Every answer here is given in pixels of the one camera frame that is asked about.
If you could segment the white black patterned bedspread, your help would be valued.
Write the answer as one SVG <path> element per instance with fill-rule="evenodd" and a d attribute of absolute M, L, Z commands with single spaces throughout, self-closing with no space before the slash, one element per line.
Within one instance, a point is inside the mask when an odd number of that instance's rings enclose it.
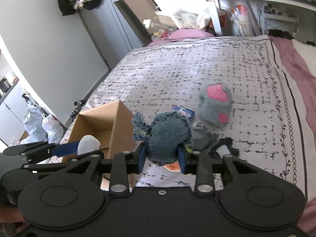
<path fill-rule="evenodd" d="M 224 82 L 232 93 L 228 124 L 242 159 L 315 197 L 314 134 L 297 84 L 270 38 L 208 38 L 128 53 L 88 99 L 85 109 L 120 100 L 147 120 L 174 105 L 197 111 L 203 88 Z"/>

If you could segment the pink bed sheet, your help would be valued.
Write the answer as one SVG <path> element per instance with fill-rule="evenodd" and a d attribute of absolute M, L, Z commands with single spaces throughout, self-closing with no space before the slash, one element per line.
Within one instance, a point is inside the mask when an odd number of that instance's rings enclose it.
<path fill-rule="evenodd" d="M 315 225 L 315 77 L 291 40 L 199 37 L 151 46 L 147 117 L 172 105 L 196 110 L 213 81 L 232 93 L 230 119 L 219 133 L 242 159 L 299 187 L 307 206 L 301 227 Z"/>

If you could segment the white desk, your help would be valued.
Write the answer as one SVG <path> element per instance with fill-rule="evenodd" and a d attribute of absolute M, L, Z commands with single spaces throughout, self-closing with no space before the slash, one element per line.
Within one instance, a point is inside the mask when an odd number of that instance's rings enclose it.
<path fill-rule="evenodd" d="M 270 29 L 288 31 L 299 41 L 313 41 L 315 37 L 315 2 L 307 0 L 206 0 L 217 36 L 237 33 L 220 26 L 218 9 L 231 11 L 238 4 L 250 9 L 257 30 L 255 35 L 267 34 Z"/>

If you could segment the white plastic bag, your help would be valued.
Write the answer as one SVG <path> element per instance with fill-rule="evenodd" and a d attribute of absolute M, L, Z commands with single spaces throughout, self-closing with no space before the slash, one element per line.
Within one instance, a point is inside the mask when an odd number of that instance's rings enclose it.
<path fill-rule="evenodd" d="M 42 119 L 42 128 L 47 133 L 48 143 L 59 143 L 64 135 L 64 128 L 53 115 Z"/>

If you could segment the blue denim stuffed toy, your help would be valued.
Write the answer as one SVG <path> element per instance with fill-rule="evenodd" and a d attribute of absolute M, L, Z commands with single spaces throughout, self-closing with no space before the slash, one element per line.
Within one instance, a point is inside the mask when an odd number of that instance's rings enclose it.
<path fill-rule="evenodd" d="M 141 112 L 133 119 L 133 139 L 147 145 L 147 158 L 157 166 L 172 164 L 177 160 L 177 147 L 192 143 L 192 128 L 188 118 L 180 112 L 157 114 L 151 122 Z"/>

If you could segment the blue orange packaged item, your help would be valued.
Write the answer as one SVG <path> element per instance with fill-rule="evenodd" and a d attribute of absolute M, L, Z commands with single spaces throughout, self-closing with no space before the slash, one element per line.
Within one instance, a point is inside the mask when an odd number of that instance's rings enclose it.
<path fill-rule="evenodd" d="M 195 112 L 193 110 L 182 107 L 182 106 L 173 106 L 172 110 L 182 113 L 188 118 L 188 120 L 192 120 L 195 115 Z"/>

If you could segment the pile of clutter by window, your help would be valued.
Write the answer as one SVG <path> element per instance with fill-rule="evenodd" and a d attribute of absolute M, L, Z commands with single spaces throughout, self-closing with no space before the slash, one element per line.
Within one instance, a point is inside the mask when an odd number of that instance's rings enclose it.
<path fill-rule="evenodd" d="M 176 16 L 155 11 L 153 18 L 144 19 L 142 23 L 150 33 L 151 40 L 156 41 L 166 38 L 180 29 L 205 29 L 210 21 L 211 16 L 207 12 L 200 14 L 185 12 Z"/>

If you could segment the grey pink paw plush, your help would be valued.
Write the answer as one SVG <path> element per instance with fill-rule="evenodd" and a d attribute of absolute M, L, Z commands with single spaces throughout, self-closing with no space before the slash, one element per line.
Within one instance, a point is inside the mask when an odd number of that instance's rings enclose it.
<path fill-rule="evenodd" d="M 222 127 L 229 121 L 231 111 L 232 94 L 224 82 L 213 81 L 202 87 L 197 112 L 203 121 Z"/>

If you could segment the black item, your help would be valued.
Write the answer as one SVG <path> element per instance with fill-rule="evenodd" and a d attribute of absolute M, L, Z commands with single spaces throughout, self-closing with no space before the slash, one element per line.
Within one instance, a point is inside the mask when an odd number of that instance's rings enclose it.
<path fill-rule="evenodd" d="M 220 137 L 216 132 L 210 132 L 203 127 L 194 127 L 192 144 L 187 149 L 192 152 L 209 154 L 214 159 L 222 159 L 225 155 L 239 157 L 239 150 L 232 145 L 233 139 L 230 137 Z"/>

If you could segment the white soft object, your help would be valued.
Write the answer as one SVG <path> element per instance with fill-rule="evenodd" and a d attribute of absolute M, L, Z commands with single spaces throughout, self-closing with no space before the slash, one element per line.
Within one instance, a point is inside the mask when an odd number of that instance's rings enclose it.
<path fill-rule="evenodd" d="M 81 138 L 77 148 L 77 155 L 83 155 L 92 151 L 99 150 L 100 142 L 92 135 L 85 135 Z"/>

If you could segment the brown cardboard box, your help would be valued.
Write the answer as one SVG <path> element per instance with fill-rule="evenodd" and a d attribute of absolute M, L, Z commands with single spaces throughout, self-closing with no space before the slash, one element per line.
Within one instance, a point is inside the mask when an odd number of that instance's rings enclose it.
<path fill-rule="evenodd" d="M 77 142 L 85 135 L 91 135 L 100 142 L 105 158 L 113 158 L 122 151 L 135 151 L 133 117 L 120 100 L 82 111 L 74 121 L 68 142 Z"/>

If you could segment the light blue plastic bag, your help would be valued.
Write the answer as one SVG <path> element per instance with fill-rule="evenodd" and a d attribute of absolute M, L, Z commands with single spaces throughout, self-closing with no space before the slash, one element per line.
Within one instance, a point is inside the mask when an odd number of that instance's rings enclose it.
<path fill-rule="evenodd" d="M 21 140 L 20 144 L 47 140 L 47 133 L 42 127 L 42 120 L 41 110 L 38 107 L 29 104 L 23 121 L 23 126 L 28 133 L 28 137 Z"/>

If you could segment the brown framed board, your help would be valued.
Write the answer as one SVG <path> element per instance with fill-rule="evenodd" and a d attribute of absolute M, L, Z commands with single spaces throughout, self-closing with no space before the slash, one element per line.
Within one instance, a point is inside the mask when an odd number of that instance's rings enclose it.
<path fill-rule="evenodd" d="M 118 0 L 115 4 L 141 43 L 144 46 L 150 44 L 151 32 L 142 22 L 154 18 L 155 11 L 160 11 L 157 3 L 154 0 Z"/>

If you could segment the white pillow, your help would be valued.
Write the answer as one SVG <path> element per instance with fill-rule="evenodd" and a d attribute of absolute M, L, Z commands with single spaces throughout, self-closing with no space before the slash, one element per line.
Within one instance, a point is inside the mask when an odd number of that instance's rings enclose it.
<path fill-rule="evenodd" d="M 292 41 L 294 48 L 301 55 L 310 73 L 316 77 L 316 47 L 303 44 L 296 39 Z"/>

